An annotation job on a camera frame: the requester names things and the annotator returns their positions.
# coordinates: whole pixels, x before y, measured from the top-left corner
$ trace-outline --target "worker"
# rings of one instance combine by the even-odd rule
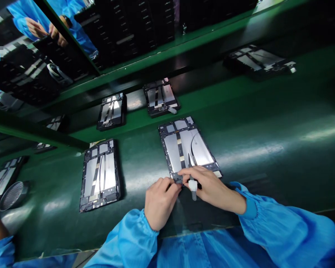
[[[103,267],[335,267],[335,224],[296,207],[285,207],[270,197],[252,195],[240,183],[226,187],[201,166],[182,169],[183,184],[190,176],[202,186],[197,196],[222,210],[236,213],[238,228],[212,230],[165,238],[157,236],[181,192],[181,184],[158,179],[147,191],[145,208],[132,210],[109,233],[85,268]],[[1,247],[13,247],[1,242]],[[0,251],[0,259],[13,259]]]
[[[74,15],[85,7],[83,0],[47,0],[47,2],[64,25],[70,29],[73,37],[84,51],[88,54],[96,51],[95,46],[85,34],[81,25],[74,20]],[[33,0],[18,0],[9,5],[7,9],[13,15],[13,21],[17,29],[32,41],[51,35],[52,38],[58,36],[58,45],[61,47],[67,46],[66,39],[58,32]]]

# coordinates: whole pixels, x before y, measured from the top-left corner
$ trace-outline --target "shelf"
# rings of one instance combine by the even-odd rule
[[[160,46],[155,51],[106,69],[105,74],[99,77],[89,81],[85,80],[83,83],[75,83],[62,92],[56,100],[39,109],[48,110],[51,113],[58,106],[60,107],[58,113],[78,111],[81,106],[87,107],[89,101],[94,102],[102,98],[100,94],[98,96],[95,94],[93,96],[85,95],[92,89],[101,88],[105,92],[105,96],[111,95],[140,85],[142,81],[137,79],[140,76],[149,76],[150,79],[157,80],[169,74],[174,75],[179,69],[184,71],[184,68],[194,68],[191,67],[191,63],[196,61],[196,57],[201,57],[202,63],[210,64],[211,61],[221,57],[228,50],[260,39],[270,38],[272,35],[282,35],[315,20],[316,16],[311,18],[300,16],[300,10],[296,11],[295,16],[286,13],[306,3],[309,1],[285,1],[253,15],[252,11],[246,12],[230,20],[177,36],[175,41]],[[79,98],[74,101],[77,102],[77,106],[72,105],[70,100],[74,97]],[[19,111],[17,116],[26,117],[37,109],[28,107]]]

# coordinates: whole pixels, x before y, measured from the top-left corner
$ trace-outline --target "metal plate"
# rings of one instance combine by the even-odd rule
[[[200,131],[191,117],[159,126],[159,133],[164,147],[169,173],[176,182],[182,176],[177,173],[189,166],[189,154],[193,166],[203,166],[221,178],[221,170],[206,146]]]
[[[86,150],[79,212],[87,212],[120,198],[116,142],[111,139]]]

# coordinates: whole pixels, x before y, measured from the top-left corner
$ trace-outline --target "person's right hand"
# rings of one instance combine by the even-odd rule
[[[201,184],[202,189],[197,189],[196,195],[203,201],[237,214],[246,212],[247,205],[244,196],[227,188],[212,171],[202,166],[193,166],[180,170],[178,175],[183,176],[183,184],[187,188],[189,188],[190,175]]]
[[[42,38],[48,35],[48,33],[46,33],[45,29],[43,28],[43,26],[39,24],[38,22],[34,21],[33,19],[29,17],[26,17],[25,20],[29,28],[29,31],[37,38]]]
[[[159,178],[146,191],[144,213],[151,229],[158,232],[165,226],[180,192],[181,184],[167,177]]]

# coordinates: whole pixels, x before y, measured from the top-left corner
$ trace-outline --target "black frame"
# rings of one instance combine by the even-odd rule
[[[65,115],[59,115],[57,117],[51,118],[46,123],[46,127],[48,127],[52,123],[58,123],[57,130],[55,130],[55,131],[62,130],[62,128],[64,128],[65,124],[67,123],[67,117]],[[55,150],[56,148],[57,148],[56,146],[50,145],[50,146],[46,147],[46,144],[44,144],[44,143],[37,143],[33,147],[33,150],[34,150],[34,154],[41,154],[41,153],[45,153],[47,151]]]
[[[150,107],[149,106],[148,91],[156,90],[158,87],[162,87],[162,86],[166,86],[166,85],[170,86],[171,91],[174,95],[175,101],[165,102],[165,100],[163,98],[162,107],[160,107],[160,108]],[[144,90],[144,95],[145,95],[145,99],[146,99],[146,103],[147,103],[148,114],[151,116],[151,118],[155,118],[155,117],[170,113],[168,109],[169,109],[169,106],[173,105],[173,104],[177,104],[177,106],[172,107],[175,110],[180,110],[181,109],[181,105],[180,105],[178,99],[176,98],[176,96],[174,94],[174,90],[172,88],[172,85],[169,82],[169,79],[164,78],[162,80],[158,80],[158,81],[155,81],[153,83],[146,84],[146,85],[143,86],[143,90]]]
[[[99,146],[102,144],[107,144],[108,145],[108,151],[105,151],[103,153],[99,152]],[[97,155],[92,156],[92,150],[97,149]],[[84,213],[88,212],[94,209],[97,209],[99,207],[114,203],[118,201],[121,197],[121,183],[120,183],[120,169],[118,166],[118,152],[117,152],[117,141],[114,139],[106,140],[103,142],[100,142],[94,146],[92,146],[90,149],[86,150],[84,152],[84,164],[83,164],[83,176],[82,176],[82,188],[81,188],[81,198],[80,198],[80,205],[79,205],[79,212]],[[84,188],[85,188],[85,175],[86,175],[86,168],[87,168],[87,163],[92,160],[96,159],[98,157],[101,157],[105,154],[109,154],[113,152],[114,154],[114,168],[115,168],[115,182],[116,186],[105,189],[100,192],[100,198],[90,200],[89,197],[84,197]]]
[[[176,125],[175,125],[175,121],[180,121],[180,120],[185,121],[185,123],[186,123],[186,125],[187,125],[186,128],[177,129],[177,127],[176,127]],[[169,132],[169,131],[167,130],[167,126],[168,126],[168,125],[173,125],[175,131],[173,131],[173,132]],[[168,123],[162,124],[162,125],[160,125],[160,126],[158,127],[158,131],[159,131],[159,134],[160,134],[161,143],[162,143],[162,145],[163,145],[163,149],[164,149],[164,153],[165,153],[165,157],[166,157],[166,162],[167,162],[167,166],[168,166],[169,173],[170,173],[170,177],[171,177],[172,179],[174,179],[174,181],[175,181],[176,183],[182,183],[182,176],[179,176],[177,172],[173,172],[172,165],[171,165],[171,162],[170,162],[170,158],[169,158],[169,154],[168,154],[168,151],[167,151],[167,148],[166,148],[166,145],[165,145],[164,138],[167,137],[167,136],[169,136],[169,135],[172,135],[172,134],[179,134],[179,133],[182,132],[182,131],[192,130],[192,129],[196,129],[196,130],[198,131],[198,133],[199,133],[200,136],[201,136],[202,141],[204,142],[204,144],[205,144],[205,146],[206,146],[208,152],[210,153],[210,155],[211,155],[211,157],[212,157],[212,159],[213,159],[213,161],[214,161],[213,164],[203,165],[203,167],[205,167],[206,169],[211,170],[211,171],[213,171],[213,172],[217,172],[217,171],[220,172],[220,174],[221,174],[221,177],[220,177],[220,178],[222,178],[222,177],[223,177],[223,174],[222,174],[222,171],[221,171],[221,169],[220,169],[220,167],[219,167],[219,165],[218,165],[218,163],[217,163],[215,157],[214,157],[213,154],[211,153],[210,149],[208,148],[208,146],[207,146],[205,140],[203,139],[203,137],[202,137],[202,135],[201,135],[200,130],[198,129],[196,123],[193,121],[193,119],[192,119],[191,117],[186,117],[186,118],[176,119],[176,120],[174,120],[174,121],[172,121],[172,122],[168,122]],[[179,144],[179,153],[180,153],[180,157],[181,157],[181,156],[183,156],[184,158],[185,158],[185,157],[188,157],[188,156],[184,156],[184,155],[183,155],[181,144]]]
[[[117,100],[107,101],[109,98],[111,98],[113,96],[119,96],[119,97],[117,98]],[[112,118],[109,121],[109,123],[103,124],[101,122],[103,106],[108,104],[108,103],[112,103],[112,102],[120,101],[120,100],[122,101],[121,116],[119,116],[117,118]],[[109,129],[112,129],[112,128],[116,128],[116,127],[120,127],[122,125],[125,125],[126,114],[127,114],[127,96],[124,93],[119,93],[119,94],[115,94],[115,95],[105,97],[104,99],[102,99],[102,104],[100,105],[98,121],[97,121],[97,130],[106,131],[106,130],[109,130]]]
[[[241,51],[242,49],[245,49],[245,48],[250,48],[251,50],[248,52]],[[255,60],[248,54],[250,52],[255,52],[258,50],[264,50],[270,54],[275,55],[276,57],[283,58],[284,60],[275,63],[273,68],[269,70],[265,70],[265,67],[262,65],[261,62]],[[244,55],[247,55],[255,64],[259,65],[261,69],[255,70],[249,65],[246,65],[243,62],[239,61],[238,58]],[[247,73],[249,74],[249,76],[251,76],[255,80],[265,80],[267,78],[271,78],[273,76],[279,75],[283,72],[290,71],[292,68],[295,67],[295,64],[296,63],[294,61],[288,60],[282,56],[279,56],[275,53],[269,52],[263,48],[260,48],[252,44],[243,46],[237,50],[234,50],[233,52],[230,52],[223,60],[224,67],[228,68],[229,70],[237,74]]]
[[[15,164],[13,164],[13,165],[8,165],[8,163],[12,163],[12,161],[13,160],[17,160],[16,161],[16,163]],[[17,157],[17,158],[13,158],[13,159],[10,159],[10,160],[8,160],[8,161],[5,161],[3,164],[2,164],[2,166],[1,166],[1,169],[0,169],[0,172],[2,171],[2,170],[9,170],[10,168],[16,168],[15,170],[14,170],[14,172],[12,173],[12,175],[11,175],[11,177],[10,177],[10,179],[8,180],[8,182],[7,182],[7,184],[6,184],[6,186],[5,186],[5,188],[4,188],[4,191],[3,191],[3,194],[6,192],[6,190],[16,181],[16,179],[17,179],[17,177],[18,177],[18,175],[19,175],[19,173],[20,173],[20,170],[21,170],[21,168],[22,168],[22,166],[24,165],[24,164],[26,164],[27,163],[27,161],[28,161],[28,159],[29,159],[29,156],[20,156],[20,157]],[[2,177],[1,177],[1,179],[3,179],[4,177],[6,177],[6,172],[2,175]]]

